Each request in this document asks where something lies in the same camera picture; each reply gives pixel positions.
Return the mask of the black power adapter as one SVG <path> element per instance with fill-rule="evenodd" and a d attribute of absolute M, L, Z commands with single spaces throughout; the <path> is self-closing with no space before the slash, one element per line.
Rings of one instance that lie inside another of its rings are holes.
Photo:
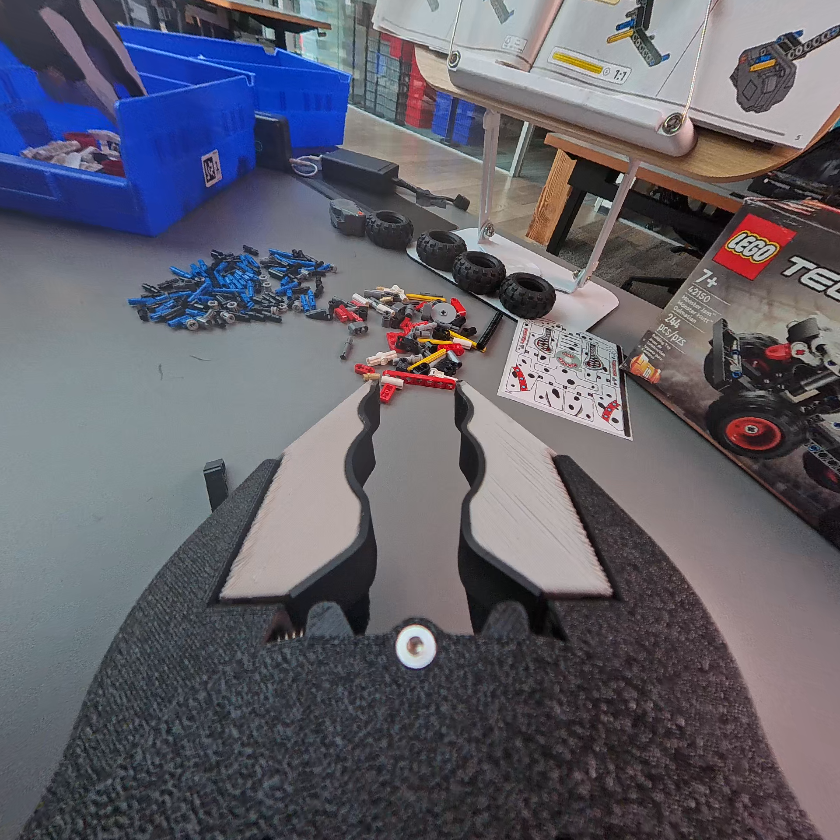
<path fill-rule="evenodd" d="M 399 183 L 399 165 L 351 150 L 337 149 L 321 155 L 324 181 L 375 195 L 392 193 Z"/>

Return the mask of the sticker sheet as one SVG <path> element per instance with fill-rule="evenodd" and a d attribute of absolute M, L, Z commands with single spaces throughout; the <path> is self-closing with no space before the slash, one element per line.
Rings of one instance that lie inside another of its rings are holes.
<path fill-rule="evenodd" d="M 520 319 L 498 395 L 633 440 L 620 345 L 541 318 Z"/>

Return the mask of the pile of blue black pins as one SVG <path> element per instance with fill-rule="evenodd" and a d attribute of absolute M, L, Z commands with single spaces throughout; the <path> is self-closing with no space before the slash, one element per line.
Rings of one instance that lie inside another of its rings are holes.
<path fill-rule="evenodd" d="M 239 252 L 212 249 L 209 260 L 145 283 L 127 300 L 142 322 L 172 330 L 200 332 L 236 323 L 282 324 L 287 312 L 321 314 L 319 301 L 328 275 L 338 268 L 305 251 L 243 246 Z"/>

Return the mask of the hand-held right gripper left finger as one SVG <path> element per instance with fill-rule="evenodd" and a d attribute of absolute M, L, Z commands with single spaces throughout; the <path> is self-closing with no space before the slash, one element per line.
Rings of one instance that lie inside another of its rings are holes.
<path fill-rule="evenodd" d="M 258 492 L 228 570 L 221 603 L 289 601 L 352 557 L 367 561 L 380 389 L 363 383 L 285 448 Z"/>

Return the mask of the white book stand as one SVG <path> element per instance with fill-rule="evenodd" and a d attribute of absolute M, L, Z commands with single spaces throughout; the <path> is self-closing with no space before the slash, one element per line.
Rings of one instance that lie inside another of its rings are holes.
<path fill-rule="evenodd" d="M 484 118 L 484 152 L 474 239 L 480 256 L 508 273 L 532 270 L 554 285 L 548 314 L 588 329 L 613 310 L 587 284 L 644 154 L 681 157 L 697 143 L 690 119 L 700 52 L 713 2 L 377 2 L 382 32 L 446 53 L 448 79 L 475 98 L 497 102 Z M 572 274 L 495 233 L 490 222 L 500 111 L 520 107 L 589 133 L 620 140 L 628 172 L 584 268 Z"/>

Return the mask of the pile of bricks in bin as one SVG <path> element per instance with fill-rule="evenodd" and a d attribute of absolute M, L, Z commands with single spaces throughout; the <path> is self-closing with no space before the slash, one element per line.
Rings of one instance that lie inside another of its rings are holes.
<path fill-rule="evenodd" d="M 81 172 L 125 177 L 121 138 L 110 130 L 66 132 L 63 140 L 28 147 L 18 154 L 26 160 L 62 165 Z"/>

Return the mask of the wooden office table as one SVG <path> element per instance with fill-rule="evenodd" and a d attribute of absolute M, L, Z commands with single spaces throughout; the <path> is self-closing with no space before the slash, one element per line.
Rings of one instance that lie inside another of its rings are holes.
<path fill-rule="evenodd" d="M 273 7 L 263 3 L 237 1 L 205 1 L 205 3 L 225 9 L 228 12 L 246 14 L 268 28 L 282 30 L 283 32 L 289 32 L 295 35 L 304 34 L 313 30 L 326 33 L 332 29 L 329 22 L 286 12 L 279 7 Z"/>

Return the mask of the grey desk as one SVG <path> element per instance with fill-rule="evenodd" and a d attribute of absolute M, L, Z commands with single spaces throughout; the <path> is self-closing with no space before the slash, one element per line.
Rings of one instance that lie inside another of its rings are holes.
<path fill-rule="evenodd" d="M 162 564 L 236 487 L 359 386 L 338 324 L 199 333 L 141 322 L 143 283 L 211 249 L 302 249 L 326 297 L 445 284 L 346 238 L 307 184 L 256 170 L 157 238 L 2 214 L 2 838 L 60 760 L 92 677 Z M 570 455 L 680 568 L 742 671 L 777 760 L 838 838 L 838 552 L 635 382 L 627 442 L 504 398 L 512 324 L 465 379 Z"/>

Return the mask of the blue storage bin with tag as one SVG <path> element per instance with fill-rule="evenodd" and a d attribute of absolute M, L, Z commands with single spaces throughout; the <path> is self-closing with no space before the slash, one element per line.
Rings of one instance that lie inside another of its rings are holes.
<path fill-rule="evenodd" d="M 112 123 L 94 108 L 49 98 L 35 72 L 2 45 L 2 209 L 155 236 L 255 168 L 249 74 L 127 48 L 148 95 L 121 100 Z M 123 175 L 20 154 L 87 130 L 120 137 Z"/>

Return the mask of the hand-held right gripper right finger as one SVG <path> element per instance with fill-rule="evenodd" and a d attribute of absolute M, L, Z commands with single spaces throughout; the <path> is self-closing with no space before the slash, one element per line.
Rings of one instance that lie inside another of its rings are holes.
<path fill-rule="evenodd" d="M 455 424 L 469 483 L 461 514 L 467 555 L 531 595 L 612 597 L 551 447 L 467 383 L 455 388 Z"/>

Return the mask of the instruction booklet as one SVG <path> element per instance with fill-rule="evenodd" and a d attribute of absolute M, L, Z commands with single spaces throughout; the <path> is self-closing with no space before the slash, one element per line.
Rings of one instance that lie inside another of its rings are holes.
<path fill-rule="evenodd" d="M 801 151 L 838 123 L 838 1 L 713 2 L 689 117 Z"/>

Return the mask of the black toy tire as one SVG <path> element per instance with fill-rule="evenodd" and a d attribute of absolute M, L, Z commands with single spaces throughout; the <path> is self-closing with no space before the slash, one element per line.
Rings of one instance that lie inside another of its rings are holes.
<path fill-rule="evenodd" d="M 467 251 L 462 237 L 444 230 L 430 230 L 416 240 L 416 255 L 426 266 L 451 272 L 457 258 Z"/>
<path fill-rule="evenodd" d="M 507 277 L 507 269 L 498 257 L 477 250 L 459 254 L 451 270 L 459 289 L 479 296 L 495 297 Z"/>
<path fill-rule="evenodd" d="M 501 305 L 518 319 L 542 319 L 553 309 L 557 292 L 550 282 L 528 272 L 507 275 L 498 289 Z"/>
<path fill-rule="evenodd" d="M 376 246 L 405 251 L 413 240 L 413 222 L 393 211 L 379 211 L 366 216 L 365 233 Z"/>

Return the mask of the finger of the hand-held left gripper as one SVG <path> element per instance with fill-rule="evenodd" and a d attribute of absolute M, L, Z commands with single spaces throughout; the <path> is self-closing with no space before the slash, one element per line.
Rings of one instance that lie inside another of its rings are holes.
<path fill-rule="evenodd" d="M 110 7 L 40 7 L 39 22 L 46 27 L 45 65 L 39 82 L 56 102 L 99 111 L 117 123 L 116 91 L 111 60 L 116 30 Z"/>
<path fill-rule="evenodd" d="M 108 44 L 106 57 L 111 62 L 115 77 L 119 80 L 133 98 L 146 96 L 146 88 L 141 80 L 130 53 L 125 47 L 121 36 L 115 28 L 111 18 L 102 12 L 98 2 L 79 1 L 81 12 L 98 35 Z"/>

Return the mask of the stacked red blue crates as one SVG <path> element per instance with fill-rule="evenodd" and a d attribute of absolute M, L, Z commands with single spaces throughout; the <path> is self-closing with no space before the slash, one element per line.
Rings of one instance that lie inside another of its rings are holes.
<path fill-rule="evenodd" d="M 437 91 L 421 72 L 414 44 L 372 33 L 366 55 L 366 108 L 397 126 L 475 153 L 484 139 L 485 110 Z"/>

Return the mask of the black power bank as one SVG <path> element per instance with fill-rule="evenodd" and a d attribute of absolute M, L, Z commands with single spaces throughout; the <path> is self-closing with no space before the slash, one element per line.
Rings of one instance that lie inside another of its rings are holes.
<path fill-rule="evenodd" d="M 255 113 L 255 162 L 261 169 L 292 172 L 291 134 L 283 115 Z"/>

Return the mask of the grey toy motor block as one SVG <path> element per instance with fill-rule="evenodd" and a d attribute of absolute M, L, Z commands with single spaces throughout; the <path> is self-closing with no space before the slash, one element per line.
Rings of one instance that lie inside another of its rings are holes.
<path fill-rule="evenodd" d="M 364 238 L 367 225 L 367 213 L 349 199 L 336 198 L 329 203 L 331 225 L 342 235 Z"/>

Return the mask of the pile of mixed brick parts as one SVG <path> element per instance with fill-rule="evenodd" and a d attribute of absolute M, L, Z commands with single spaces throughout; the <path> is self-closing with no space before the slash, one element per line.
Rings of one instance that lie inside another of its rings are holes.
<path fill-rule="evenodd" d="M 381 318 L 386 348 L 358 361 L 353 371 L 377 388 L 380 403 L 389 404 L 405 389 L 454 392 L 463 372 L 463 358 L 484 353 L 502 323 L 495 312 L 477 331 L 468 323 L 467 310 L 452 297 L 403 293 L 398 286 L 378 287 L 351 298 L 331 298 L 321 314 L 306 316 L 316 322 L 335 322 L 345 340 L 370 333 L 373 317 Z"/>

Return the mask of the toy truck cardboard box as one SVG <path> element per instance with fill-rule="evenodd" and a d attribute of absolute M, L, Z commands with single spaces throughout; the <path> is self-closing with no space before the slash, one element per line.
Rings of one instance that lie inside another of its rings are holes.
<path fill-rule="evenodd" d="M 748 199 L 623 363 L 839 545 L 839 211 Z"/>

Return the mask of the round wooden table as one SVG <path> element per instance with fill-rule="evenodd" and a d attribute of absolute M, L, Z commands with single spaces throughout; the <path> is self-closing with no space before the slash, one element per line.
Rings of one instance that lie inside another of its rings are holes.
<path fill-rule="evenodd" d="M 697 129 L 696 144 L 691 152 L 682 157 L 669 156 L 574 126 L 516 102 L 499 101 L 461 89 L 449 79 L 444 56 L 424 46 L 415 47 L 415 58 L 425 81 L 436 91 L 548 131 L 545 144 L 553 147 L 556 155 L 526 233 L 527 239 L 546 249 L 560 244 L 564 224 L 573 218 L 577 194 L 571 178 L 583 161 L 625 173 L 629 160 L 637 159 L 640 162 L 637 178 L 643 182 L 664 186 L 735 213 L 742 200 L 719 196 L 705 184 L 751 180 L 788 164 L 798 155 L 797 150 L 780 145 L 764 146 L 757 141 L 748 142 L 728 134 Z"/>

